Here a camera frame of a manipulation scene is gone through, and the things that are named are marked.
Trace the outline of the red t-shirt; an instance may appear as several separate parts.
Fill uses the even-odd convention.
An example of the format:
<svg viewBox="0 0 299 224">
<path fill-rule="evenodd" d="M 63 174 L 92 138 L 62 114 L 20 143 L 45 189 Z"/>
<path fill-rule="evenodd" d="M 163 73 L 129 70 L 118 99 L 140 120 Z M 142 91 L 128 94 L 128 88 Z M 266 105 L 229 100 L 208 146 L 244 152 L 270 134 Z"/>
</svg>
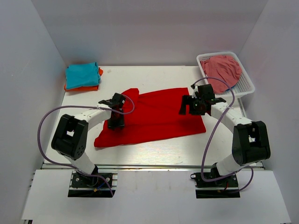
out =
<svg viewBox="0 0 299 224">
<path fill-rule="evenodd" d="M 130 88 L 123 94 L 130 98 L 123 106 L 124 127 L 112 130 L 105 122 L 94 140 L 95 147 L 132 145 L 206 132 L 201 116 L 179 114 L 182 96 L 189 95 L 186 87 L 143 94 L 137 88 Z"/>
</svg>

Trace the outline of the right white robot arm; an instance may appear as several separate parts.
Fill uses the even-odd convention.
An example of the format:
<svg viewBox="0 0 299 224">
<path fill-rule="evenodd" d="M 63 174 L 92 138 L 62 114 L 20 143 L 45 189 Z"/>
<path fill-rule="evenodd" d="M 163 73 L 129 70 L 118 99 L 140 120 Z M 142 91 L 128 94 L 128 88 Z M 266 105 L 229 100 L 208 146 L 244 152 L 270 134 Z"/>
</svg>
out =
<svg viewBox="0 0 299 224">
<path fill-rule="evenodd" d="M 222 186 L 228 177 L 242 168 L 270 158 L 271 149 L 266 124 L 252 121 L 238 114 L 225 99 L 217 98 L 210 84 L 192 85 L 193 94 L 182 97 L 180 115 L 205 115 L 217 119 L 216 124 L 223 124 L 232 134 L 232 152 L 223 160 L 215 163 L 209 178 L 205 182 Z"/>
</svg>

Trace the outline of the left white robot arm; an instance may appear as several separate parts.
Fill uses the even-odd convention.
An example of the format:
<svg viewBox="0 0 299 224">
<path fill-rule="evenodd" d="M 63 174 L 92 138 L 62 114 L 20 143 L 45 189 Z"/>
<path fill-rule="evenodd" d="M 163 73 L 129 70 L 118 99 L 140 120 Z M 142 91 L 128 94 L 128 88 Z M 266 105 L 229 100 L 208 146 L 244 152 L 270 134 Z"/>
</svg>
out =
<svg viewBox="0 0 299 224">
<path fill-rule="evenodd" d="M 95 108 L 74 116 L 64 114 L 59 120 L 51 147 L 83 173 L 82 179 L 88 186 L 99 180 L 96 165 L 85 153 L 88 132 L 105 121 L 111 130 L 123 128 L 125 101 L 124 95 L 116 93 L 109 100 L 101 100 Z"/>
</svg>

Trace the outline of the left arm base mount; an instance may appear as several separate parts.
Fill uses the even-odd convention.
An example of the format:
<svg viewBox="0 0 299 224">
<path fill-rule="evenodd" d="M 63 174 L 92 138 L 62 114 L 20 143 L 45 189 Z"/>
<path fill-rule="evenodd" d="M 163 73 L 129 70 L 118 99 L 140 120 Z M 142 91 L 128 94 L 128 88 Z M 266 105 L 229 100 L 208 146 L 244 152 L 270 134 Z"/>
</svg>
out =
<svg viewBox="0 0 299 224">
<path fill-rule="evenodd" d="M 71 175 L 68 197 L 74 198 L 112 198 L 116 192 L 117 173 L 98 173 L 105 180 L 99 177 L 84 176 L 78 172 Z"/>
</svg>

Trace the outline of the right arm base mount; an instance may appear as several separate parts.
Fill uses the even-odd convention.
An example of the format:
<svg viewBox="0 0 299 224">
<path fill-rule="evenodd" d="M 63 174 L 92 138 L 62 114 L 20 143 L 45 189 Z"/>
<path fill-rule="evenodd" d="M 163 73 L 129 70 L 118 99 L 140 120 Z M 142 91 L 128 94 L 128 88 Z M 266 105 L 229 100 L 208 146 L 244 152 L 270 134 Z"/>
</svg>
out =
<svg viewBox="0 0 299 224">
<path fill-rule="evenodd" d="M 192 173 L 190 178 L 195 181 L 197 199 L 240 198 L 236 175 L 213 182 L 204 181 L 200 172 Z"/>
</svg>

